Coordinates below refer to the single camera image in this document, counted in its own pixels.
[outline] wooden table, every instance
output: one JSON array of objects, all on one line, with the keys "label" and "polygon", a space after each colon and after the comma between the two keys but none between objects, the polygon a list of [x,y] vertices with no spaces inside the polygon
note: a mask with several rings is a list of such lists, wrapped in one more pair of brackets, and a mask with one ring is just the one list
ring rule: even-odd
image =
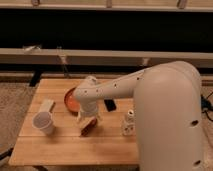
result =
[{"label": "wooden table", "polygon": [[[64,95],[81,82],[81,79],[41,80],[19,133],[10,165],[138,163],[135,136],[123,137],[121,134],[121,121],[128,109],[133,108],[132,99],[115,100],[117,110],[113,112],[107,112],[100,100],[99,114],[103,120],[87,137],[80,137],[76,117],[64,105]],[[56,103],[52,110],[56,130],[49,137],[32,127],[32,118],[46,98]]]}]

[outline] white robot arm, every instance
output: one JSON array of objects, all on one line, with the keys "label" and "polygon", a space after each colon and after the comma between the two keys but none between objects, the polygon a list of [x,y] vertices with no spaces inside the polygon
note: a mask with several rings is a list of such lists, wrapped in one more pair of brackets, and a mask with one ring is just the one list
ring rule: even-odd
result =
[{"label": "white robot arm", "polygon": [[203,171],[201,79],[186,62],[172,62],[98,84],[89,76],[74,91],[79,115],[98,114],[98,99],[133,97],[143,171]]}]

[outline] white bottle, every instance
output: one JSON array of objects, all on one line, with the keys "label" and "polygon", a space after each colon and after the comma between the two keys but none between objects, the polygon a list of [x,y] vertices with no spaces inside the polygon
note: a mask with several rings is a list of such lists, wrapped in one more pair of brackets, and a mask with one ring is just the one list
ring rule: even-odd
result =
[{"label": "white bottle", "polygon": [[122,121],[121,125],[122,134],[124,136],[133,135],[135,132],[135,123],[134,123],[134,111],[129,110]]}]

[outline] orange bowl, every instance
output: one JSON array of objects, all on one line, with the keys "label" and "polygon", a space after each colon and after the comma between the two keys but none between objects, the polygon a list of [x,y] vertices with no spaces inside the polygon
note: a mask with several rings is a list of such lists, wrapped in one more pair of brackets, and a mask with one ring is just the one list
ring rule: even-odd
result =
[{"label": "orange bowl", "polygon": [[80,104],[73,97],[73,92],[75,88],[70,89],[64,96],[64,103],[67,109],[75,116],[78,115],[80,109]]}]

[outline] smartphone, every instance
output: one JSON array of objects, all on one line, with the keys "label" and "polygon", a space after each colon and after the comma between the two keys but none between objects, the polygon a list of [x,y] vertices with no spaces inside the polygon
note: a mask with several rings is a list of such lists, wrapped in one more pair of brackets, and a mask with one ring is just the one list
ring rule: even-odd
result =
[{"label": "smartphone", "polygon": [[104,100],[104,104],[108,112],[116,110],[116,104],[113,99]]}]

